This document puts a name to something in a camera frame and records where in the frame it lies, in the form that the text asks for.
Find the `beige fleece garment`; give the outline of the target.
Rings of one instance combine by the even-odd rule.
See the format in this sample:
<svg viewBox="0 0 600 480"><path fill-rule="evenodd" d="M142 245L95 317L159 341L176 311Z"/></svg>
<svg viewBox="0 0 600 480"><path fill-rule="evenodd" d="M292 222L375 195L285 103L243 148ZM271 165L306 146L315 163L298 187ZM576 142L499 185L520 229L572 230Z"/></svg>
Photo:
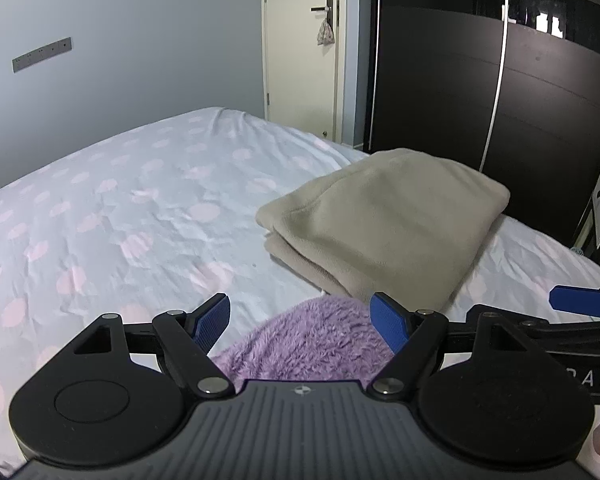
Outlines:
<svg viewBox="0 0 600 480"><path fill-rule="evenodd" d="M476 170L398 148L306 182L256 220L268 253L324 292L440 311L508 202Z"/></svg>

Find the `purple fluffy garment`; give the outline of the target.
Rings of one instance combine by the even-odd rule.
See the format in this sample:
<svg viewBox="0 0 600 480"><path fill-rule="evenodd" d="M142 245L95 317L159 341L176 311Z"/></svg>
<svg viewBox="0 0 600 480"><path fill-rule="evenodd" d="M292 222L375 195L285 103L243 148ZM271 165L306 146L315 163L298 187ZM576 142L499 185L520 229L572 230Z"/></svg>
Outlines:
<svg viewBox="0 0 600 480"><path fill-rule="evenodd" d="M248 379L367 385L392 357L367 304L323 296L272 318L213 362L240 389Z"/></svg>

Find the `polka dot bed sheet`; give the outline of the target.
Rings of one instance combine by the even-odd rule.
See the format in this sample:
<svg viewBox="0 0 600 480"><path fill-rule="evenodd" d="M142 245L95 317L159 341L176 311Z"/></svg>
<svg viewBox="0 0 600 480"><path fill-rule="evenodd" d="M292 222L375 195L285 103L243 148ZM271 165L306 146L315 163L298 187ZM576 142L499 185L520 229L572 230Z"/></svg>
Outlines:
<svg viewBox="0 0 600 480"><path fill-rule="evenodd" d="M422 197L440 160L365 155L234 110L206 108L96 143L0 190L0 467L17 467L16 390L96 316L147 322L226 292L224 344L315 295L273 260L256 220L321 176L372 176Z"/></svg>

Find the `black wardrobe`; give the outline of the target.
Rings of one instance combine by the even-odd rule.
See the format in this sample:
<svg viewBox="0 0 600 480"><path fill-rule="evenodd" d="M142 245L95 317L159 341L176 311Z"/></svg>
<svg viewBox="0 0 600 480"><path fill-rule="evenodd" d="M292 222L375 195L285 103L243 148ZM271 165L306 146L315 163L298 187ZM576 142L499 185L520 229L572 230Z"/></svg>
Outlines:
<svg viewBox="0 0 600 480"><path fill-rule="evenodd" d="M600 172L600 0L372 0L365 146L509 189L564 244Z"/></svg>

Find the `small patterned hanging bag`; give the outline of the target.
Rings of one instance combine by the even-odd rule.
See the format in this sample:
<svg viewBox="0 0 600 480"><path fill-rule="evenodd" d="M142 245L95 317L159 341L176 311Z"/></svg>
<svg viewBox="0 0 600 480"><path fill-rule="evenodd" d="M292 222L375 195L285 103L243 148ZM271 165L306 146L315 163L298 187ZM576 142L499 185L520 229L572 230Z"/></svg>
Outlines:
<svg viewBox="0 0 600 480"><path fill-rule="evenodd" d="M332 30L332 25L328 18L324 18L321 22L321 26L318 29L316 36L316 44L319 47L328 47L335 43L335 34Z"/></svg>

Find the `cream white door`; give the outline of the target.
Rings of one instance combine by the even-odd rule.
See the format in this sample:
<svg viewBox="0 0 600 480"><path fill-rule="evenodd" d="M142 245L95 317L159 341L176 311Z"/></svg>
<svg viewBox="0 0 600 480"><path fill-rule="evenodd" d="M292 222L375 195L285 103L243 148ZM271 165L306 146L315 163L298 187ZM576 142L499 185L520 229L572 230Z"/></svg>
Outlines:
<svg viewBox="0 0 600 480"><path fill-rule="evenodd" d="M270 122L341 139L343 46L340 0L334 2L335 43L319 47L324 13L311 6L325 0L262 0L262 53L265 117Z"/></svg>

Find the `grey wall plate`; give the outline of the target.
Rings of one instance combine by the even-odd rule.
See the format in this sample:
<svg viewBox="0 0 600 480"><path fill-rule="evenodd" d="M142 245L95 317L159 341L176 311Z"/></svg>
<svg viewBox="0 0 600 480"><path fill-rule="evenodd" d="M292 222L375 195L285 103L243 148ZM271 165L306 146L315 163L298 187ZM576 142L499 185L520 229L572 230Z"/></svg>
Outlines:
<svg viewBox="0 0 600 480"><path fill-rule="evenodd" d="M57 40L46 46L38 47L28 53L18 56L12 60L12 71L14 73L20 72L34 64L53 58L56 55L60 55L72 50L72 40L70 37Z"/></svg>

